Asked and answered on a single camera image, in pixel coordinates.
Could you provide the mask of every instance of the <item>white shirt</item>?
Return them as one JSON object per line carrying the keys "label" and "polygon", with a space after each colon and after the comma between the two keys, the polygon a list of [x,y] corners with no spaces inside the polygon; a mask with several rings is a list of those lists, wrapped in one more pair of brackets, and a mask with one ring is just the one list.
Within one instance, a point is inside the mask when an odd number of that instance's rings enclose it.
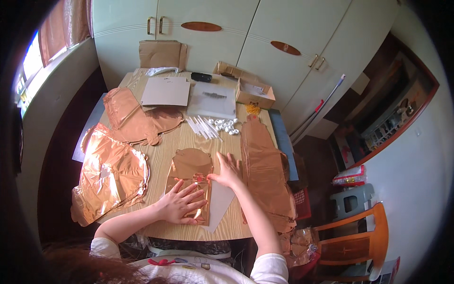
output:
{"label": "white shirt", "polygon": [[[108,258],[121,258],[118,246],[106,238],[95,238],[91,242],[91,255]],[[195,283],[267,283],[287,284],[288,269],[285,258],[280,254],[264,254],[256,259],[251,277],[216,259],[204,254],[192,252],[189,255],[163,255],[153,257],[159,262],[175,260],[178,263],[167,266],[148,264],[148,259],[133,262],[131,265],[142,267],[139,271],[150,276],[172,278],[175,281],[191,281]]]}

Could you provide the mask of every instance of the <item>gold handle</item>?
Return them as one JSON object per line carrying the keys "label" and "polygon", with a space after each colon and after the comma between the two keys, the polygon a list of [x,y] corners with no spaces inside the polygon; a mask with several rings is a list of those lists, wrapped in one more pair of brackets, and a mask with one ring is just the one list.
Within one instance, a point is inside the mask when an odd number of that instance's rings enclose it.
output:
{"label": "gold handle", "polygon": [[316,68],[315,68],[315,70],[319,70],[319,69],[320,69],[320,67],[321,67],[321,65],[323,64],[323,62],[324,62],[324,61],[325,61],[325,58],[324,58],[324,57],[322,57],[322,58],[321,58],[321,62],[320,62],[320,65],[318,65],[318,67],[316,67]]}
{"label": "gold handle", "polygon": [[150,25],[151,25],[151,19],[153,17],[148,17],[148,21],[147,21],[147,34],[148,35],[152,35],[152,33],[150,33]]}
{"label": "gold handle", "polygon": [[314,64],[317,62],[317,59],[318,59],[318,54],[315,55],[315,58],[314,58],[314,60],[312,61],[311,65],[309,65],[309,67],[314,66]]}
{"label": "gold handle", "polygon": [[161,16],[161,18],[159,18],[159,34],[160,35],[163,34],[163,18],[164,18],[164,16]]}

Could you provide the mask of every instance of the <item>hair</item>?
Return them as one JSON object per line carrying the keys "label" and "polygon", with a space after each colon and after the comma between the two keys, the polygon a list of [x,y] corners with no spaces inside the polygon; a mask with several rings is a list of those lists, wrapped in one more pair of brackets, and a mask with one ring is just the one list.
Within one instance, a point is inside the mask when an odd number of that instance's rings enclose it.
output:
{"label": "hair", "polygon": [[51,273],[61,283],[94,284],[176,284],[169,279],[151,279],[139,271],[140,267],[128,265],[124,259],[109,259],[89,254],[82,248],[49,248],[44,251]]}

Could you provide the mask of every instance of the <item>mop handle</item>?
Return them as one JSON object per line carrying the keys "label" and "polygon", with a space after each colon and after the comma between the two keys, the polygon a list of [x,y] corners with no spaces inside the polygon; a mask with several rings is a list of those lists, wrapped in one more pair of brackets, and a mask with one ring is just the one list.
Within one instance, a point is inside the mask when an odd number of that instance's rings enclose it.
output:
{"label": "mop handle", "polygon": [[335,86],[334,89],[331,91],[331,94],[328,96],[328,98],[326,98],[326,100],[321,104],[321,106],[319,105],[319,106],[316,108],[316,110],[315,110],[315,112],[314,112],[315,115],[312,116],[312,115],[314,114],[314,113],[312,113],[312,114],[311,114],[311,115],[310,115],[310,116],[309,116],[309,117],[308,117],[308,118],[307,118],[307,119],[298,127],[298,128],[300,128],[303,124],[306,123],[306,121],[308,121],[309,118],[311,118],[311,120],[309,121],[309,123],[306,124],[306,126],[298,133],[298,135],[295,137],[295,139],[293,139],[293,141],[296,141],[296,140],[300,137],[300,135],[307,129],[307,127],[309,127],[309,125],[312,123],[312,121],[314,121],[314,119],[315,119],[315,117],[317,116],[317,114],[320,113],[320,110],[323,109],[323,107],[326,105],[327,101],[331,98],[331,96],[333,95],[333,93],[336,91],[337,87],[339,87],[339,86],[342,84],[342,82],[344,81],[344,79],[345,79],[345,74],[342,74],[342,76],[340,77],[339,82],[337,82],[336,86]]}

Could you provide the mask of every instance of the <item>windowsill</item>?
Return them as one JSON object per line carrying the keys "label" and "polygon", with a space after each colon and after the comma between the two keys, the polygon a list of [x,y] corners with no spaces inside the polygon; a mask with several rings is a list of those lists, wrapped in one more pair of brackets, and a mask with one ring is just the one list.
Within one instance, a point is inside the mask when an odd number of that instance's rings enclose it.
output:
{"label": "windowsill", "polygon": [[[63,52],[59,56],[53,58],[46,67],[41,68],[34,75],[34,77],[30,80],[30,83],[26,85],[27,96],[31,98],[30,104],[33,102],[33,99],[35,98],[36,94],[39,92],[39,90],[43,86],[44,82],[53,74],[53,72],[58,68],[58,66],[61,64],[61,62],[63,62],[63,60],[65,60],[65,58],[71,52],[73,52],[73,50],[77,49],[82,43],[83,43],[83,41],[77,45],[74,45],[74,46],[68,48],[65,52]],[[20,114],[22,115],[22,119],[23,119],[27,113],[28,106],[25,106],[21,100],[19,100],[17,105],[18,105],[18,107],[21,108]]]}

